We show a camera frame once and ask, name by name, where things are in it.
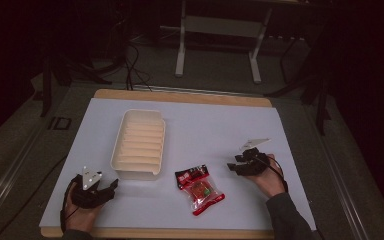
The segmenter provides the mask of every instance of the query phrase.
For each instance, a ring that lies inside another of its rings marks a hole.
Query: plastic wrapper
[[[195,216],[225,198],[224,194],[215,187],[205,165],[175,172],[175,175],[177,186],[187,193],[192,214]]]

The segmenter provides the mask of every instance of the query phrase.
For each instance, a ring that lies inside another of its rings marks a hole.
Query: wooden table edge
[[[44,237],[62,236],[59,227],[42,227]],[[95,228],[92,236],[99,238],[157,238],[157,239],[273,239],[272,230],[221,229],[158,229],[158,228]]]
[[[267,98],[228,96],[202,93],[177,93],[177,92],[145,92],[126,91],[115,89],[99,89],[94,98],[100,99],[124,99],[138,101],[179,102],[197,104],[215,104],[229,106],[248,107],[272,107]]]

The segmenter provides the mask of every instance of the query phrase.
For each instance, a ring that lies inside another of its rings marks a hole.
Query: metal frame
[[[249,62],[251,65],[252,78],[254,83],[259,84],[262,82],[260,71],[258,69],[257,56],[260,51],[261,43],[266,33],[267,25],[270,20],[272,9],[269,8],[266,12],[264,21],[250,22],[229,20],[220,18],[209,18],[190,16],[186,14],[186,0],[182,1],[182,16],[180,21],[180,46],[177,54],[176,62],[176,77],[183,76],[183,69],[185,65],[185,34],[186,31],[211,33],[220,35],[232,35],[241,37],[256,38],[256,44],[252,51],[249,52]]]

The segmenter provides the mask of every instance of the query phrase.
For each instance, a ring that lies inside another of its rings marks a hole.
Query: gray sleeve
[[[314,239],[310,226],[299,214],[288,193],[270,198],[266,205],[276,240]]]
[[[62,239],[64,239],[64,240],[93,240],[93,237],[87,232],[69,229],[69,230],[64,232]]]

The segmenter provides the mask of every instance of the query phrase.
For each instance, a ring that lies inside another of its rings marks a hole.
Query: hand
[[[71,193],[76,184],[73,183],[68,193],[67,205],[65,206],[65,227],[67,230],[72,229],[90,233],[95,224],[95,219],[104,205],[92,209],[84,209],[74,205],[71,201]]]
[[[270,166],[273,167],[278,173],[281,173],[280,168],[276,165],[273,154],[267,154],[267,157],[270,160]],[[282,180],[280,177],[273,172],[273,170],[267,168],[264,172],[255,175],[255,176],[245,176],[245,178],[253,181],[257,184],[258,188],[267,195],[269,198],[285,192],[285,187],[283,186]]]

